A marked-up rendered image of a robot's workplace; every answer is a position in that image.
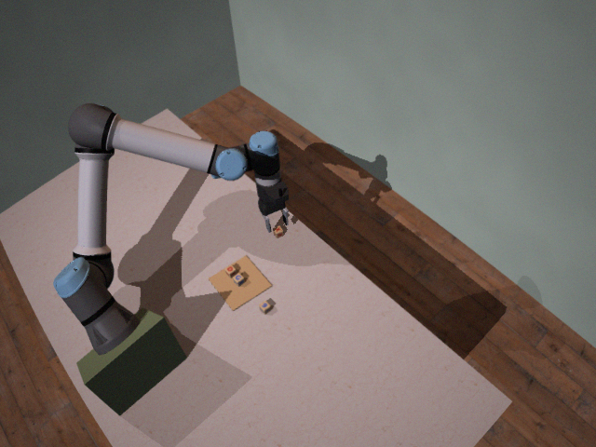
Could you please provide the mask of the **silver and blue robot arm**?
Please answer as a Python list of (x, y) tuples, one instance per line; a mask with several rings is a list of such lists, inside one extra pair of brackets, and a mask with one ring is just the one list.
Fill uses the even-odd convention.
[(106, 244), (108, 166), (115, 149), (229, 181), (239, 179), (246, 170), (255, 169), (256, 174), (268, 177), (280, 169), (278, 139), (272, 132), (258, 131), (249, 143), (228, 148), (131, 122), (105, 107), (83, 104), (68, 122), (74, 153), (79, 157), (77, 245), (73, 261), (53, 282), (98, 355), (120, 345), (140, 323), (107, 290), (115, 273)]

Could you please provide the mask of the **tan flat mat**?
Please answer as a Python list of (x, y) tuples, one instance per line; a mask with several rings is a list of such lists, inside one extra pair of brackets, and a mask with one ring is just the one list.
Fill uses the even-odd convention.
[(210, 277), (209, 281), (233, 311), (272, 287), (247, 256), (237, 260), (232, 266), (237, 274), (240, 273), (245, 278), (245, 283), (241, 286), (238, 287), (224, 269)]

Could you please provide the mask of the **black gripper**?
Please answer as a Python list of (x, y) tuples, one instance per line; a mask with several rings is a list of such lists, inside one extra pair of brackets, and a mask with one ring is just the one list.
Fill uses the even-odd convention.
[[(289, 200), (289, 192), (287, 185), (282, 182), (281, 169), (273, 176), (263, 177), (254, 172), (257, 194), (259, 197), (258, 205), (260, 212), (266, 220), (266, 229), (271, 231), (271, 224), (267, 215), (279, 210), (283, 210), (283, 222), (288, 225), (288, 209), (285, 206), (285, 201)], [(271, 187), (270, 187), (271, 186)], [(266, 189), (265, 189), (266, 188)]]

